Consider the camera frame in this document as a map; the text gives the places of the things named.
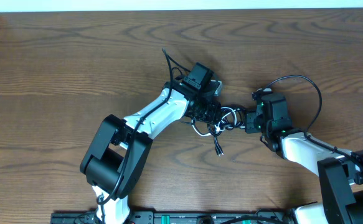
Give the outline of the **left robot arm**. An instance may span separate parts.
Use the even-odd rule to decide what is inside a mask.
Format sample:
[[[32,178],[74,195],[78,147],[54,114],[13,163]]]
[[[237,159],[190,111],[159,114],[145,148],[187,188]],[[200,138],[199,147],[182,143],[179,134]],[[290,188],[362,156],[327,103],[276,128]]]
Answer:
[[[128,194],[140,178],[153,140],[171,123],[186,116],[215,125],[222,82],[197,63],[187,75],[164,84],[160,95],[140,111],[118,118],[108,115],[98,128],[80,172],[97,195],[97,223],[124,223],[130,214]]]

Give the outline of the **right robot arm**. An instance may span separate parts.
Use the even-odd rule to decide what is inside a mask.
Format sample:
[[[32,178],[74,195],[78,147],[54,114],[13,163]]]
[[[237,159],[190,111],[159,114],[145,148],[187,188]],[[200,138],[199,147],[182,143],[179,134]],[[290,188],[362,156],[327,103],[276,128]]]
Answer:
[[[363,223],[363,150],[339,149],[294,127],[281,93],[259,89],[252,98],[246,133],[261,133],[269,150],[319,178],[322,201],[294,208],[295,223]]]

